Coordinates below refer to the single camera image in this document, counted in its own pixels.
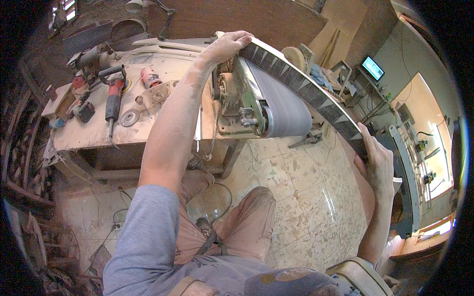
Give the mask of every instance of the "forearm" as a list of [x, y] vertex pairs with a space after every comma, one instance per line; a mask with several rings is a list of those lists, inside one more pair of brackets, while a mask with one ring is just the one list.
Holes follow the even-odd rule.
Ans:
[[359, 258], [369, 261], [374, 267], [382, 255], [390, 230], [393, 198], [386, 198], [385, 200], [388, 201], [383, 204], [375, 203], [372, 219], [359, 244], [357, 253]]
[[215, 66], [211, 59], [199, 55], [164, 103], [145, 145], [139, 186], [157, 184], [178, 193], [191, 151], [202, 91]]

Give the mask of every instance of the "belt sander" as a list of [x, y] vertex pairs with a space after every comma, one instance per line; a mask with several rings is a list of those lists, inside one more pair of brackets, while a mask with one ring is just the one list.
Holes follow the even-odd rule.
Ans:
[[361, 131], [355, 122], [316, 82], [273, 47], [252, 38], [239, 55], [217, 71], [221, 73], [214, 90], [220, 102], [218, 130], [222, 136], [306, 135], [313, 123], [309, 111], [312, 108], [366, 159]]

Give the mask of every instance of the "pants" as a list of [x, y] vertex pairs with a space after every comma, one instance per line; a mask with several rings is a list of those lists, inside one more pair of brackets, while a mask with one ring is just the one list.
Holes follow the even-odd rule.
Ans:
[[[189, 262], [206, 242], [189, 219], [186, 203], [211, 184], [210, 174], [198, 170], [186, 171], [183, 177], [175, 264]], [[214, 229], [224, 241], [229, 255], [264, 261], [272, 240], [274, 214], [275, 199], [272, 192], [267, 187], [256, 187], [222, 221], [216, 221]], [[220, 255], [220, 252], [220, 247], [213, 244], [205, 254]]]

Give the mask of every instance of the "left hand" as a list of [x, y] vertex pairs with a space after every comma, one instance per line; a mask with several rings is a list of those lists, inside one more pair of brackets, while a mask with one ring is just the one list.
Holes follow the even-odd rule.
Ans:
[[223, 63], [249, 45], [252, 37], [254, 36], [246, 31], [225, 33], [202, 51], [201, 56], [213, 63]]

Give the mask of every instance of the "sleeve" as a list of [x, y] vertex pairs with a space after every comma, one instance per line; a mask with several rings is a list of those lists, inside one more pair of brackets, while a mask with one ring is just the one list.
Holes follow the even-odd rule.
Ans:
[[142, 295], [173, 269], [179, 200], [158, 185], [140, 186], [132, 200], [114, 255], [104, 269], [104, 295]]

